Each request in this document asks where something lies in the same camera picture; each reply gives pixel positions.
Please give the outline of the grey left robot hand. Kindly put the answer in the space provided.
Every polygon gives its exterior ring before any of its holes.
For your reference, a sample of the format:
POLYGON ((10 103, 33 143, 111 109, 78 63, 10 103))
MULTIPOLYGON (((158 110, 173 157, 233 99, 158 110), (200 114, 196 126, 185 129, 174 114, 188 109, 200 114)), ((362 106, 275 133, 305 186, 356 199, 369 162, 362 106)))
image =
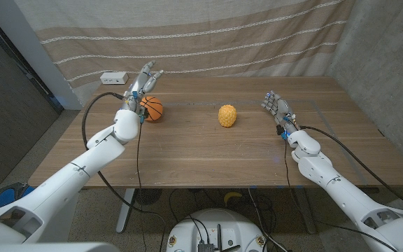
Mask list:
POLYGON ((155 65, 156 61, 150 61, 143 66, 138 76, 124 93, 124 99, 121 109, 138 113, 140 110, 140 102, 146 93, 151 92, 157 84, 157 80, 164 73, 163 70, 158 71, 154 75, 150 70, 155 65))

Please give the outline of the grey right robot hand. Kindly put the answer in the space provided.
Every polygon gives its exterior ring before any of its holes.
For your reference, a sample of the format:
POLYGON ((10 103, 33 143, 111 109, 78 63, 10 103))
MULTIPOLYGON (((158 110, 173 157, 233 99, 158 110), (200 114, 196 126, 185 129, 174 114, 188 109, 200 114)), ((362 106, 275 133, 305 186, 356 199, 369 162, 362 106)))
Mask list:
POLYGON ((274 117, 277 135, 286 139, 290 134, 299 130, 293 110, 287 101, 273 90, 265 95, 261 106, 274 117))

